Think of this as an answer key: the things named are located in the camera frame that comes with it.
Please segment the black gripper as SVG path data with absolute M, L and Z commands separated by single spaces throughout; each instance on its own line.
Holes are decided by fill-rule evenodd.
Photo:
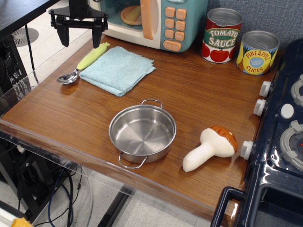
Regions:
M 63 46 L 69 46 L 69 28 L 92 29 L 93 47 L 98 48 L 102 31 L 108 29 L 108 14 L 89 5 L 88 0 L 70 0 L 69 5 L 63 8 L 51 9 L 51 26 L 57 30 L 57 34 Z

